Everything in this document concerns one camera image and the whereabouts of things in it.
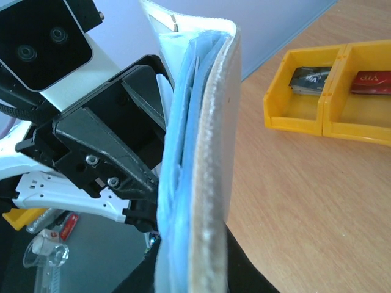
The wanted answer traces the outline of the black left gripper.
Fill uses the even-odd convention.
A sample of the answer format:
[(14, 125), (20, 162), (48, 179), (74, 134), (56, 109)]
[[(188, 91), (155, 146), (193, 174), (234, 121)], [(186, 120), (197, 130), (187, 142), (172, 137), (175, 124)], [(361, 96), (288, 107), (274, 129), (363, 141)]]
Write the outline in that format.
[(166, 129), (156, 77), (166, 71), (146, 55), (33, 128), (16, 145), (19, 153), (55, 169), (98, 198), (110, 188), (121, 199), (157, 202)]

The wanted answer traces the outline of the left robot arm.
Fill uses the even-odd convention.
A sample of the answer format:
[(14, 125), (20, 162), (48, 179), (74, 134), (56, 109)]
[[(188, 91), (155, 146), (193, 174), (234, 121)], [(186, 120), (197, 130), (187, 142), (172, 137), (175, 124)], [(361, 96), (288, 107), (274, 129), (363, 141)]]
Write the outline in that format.
[(1, 207), (16, 229), (25, 209), (100, 215), (157, 230), (158, 177), (166, 126), (146, 55), (40, 124), (22, 121), (1, 139)]

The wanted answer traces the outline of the beige card holder wallet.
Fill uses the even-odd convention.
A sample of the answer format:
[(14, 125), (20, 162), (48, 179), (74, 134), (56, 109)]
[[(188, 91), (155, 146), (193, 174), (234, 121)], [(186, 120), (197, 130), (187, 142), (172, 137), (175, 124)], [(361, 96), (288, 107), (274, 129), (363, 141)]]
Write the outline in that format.
[(241, 87), (241, 31), (140, 3), (174, 84), (158, 185), (155, 292), (226, 292), (226, 221)]

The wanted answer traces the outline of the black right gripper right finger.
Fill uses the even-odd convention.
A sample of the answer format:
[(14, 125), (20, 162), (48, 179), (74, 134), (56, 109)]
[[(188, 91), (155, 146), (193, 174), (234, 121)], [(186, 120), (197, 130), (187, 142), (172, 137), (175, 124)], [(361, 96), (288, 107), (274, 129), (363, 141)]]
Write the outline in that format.
[(227, 229), (227, 292), (279, 293), (280, 291), (253, 265), (233, 233)]

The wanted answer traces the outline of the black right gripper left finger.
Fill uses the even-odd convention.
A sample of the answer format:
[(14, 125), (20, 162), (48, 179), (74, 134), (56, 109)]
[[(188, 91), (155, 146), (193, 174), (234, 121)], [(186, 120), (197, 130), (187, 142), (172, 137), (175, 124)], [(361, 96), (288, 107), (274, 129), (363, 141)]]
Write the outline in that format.
[(154, 292), (155, 264), (160, 244), (153, 244), (141, 263), (113, 290), (113, 293)]

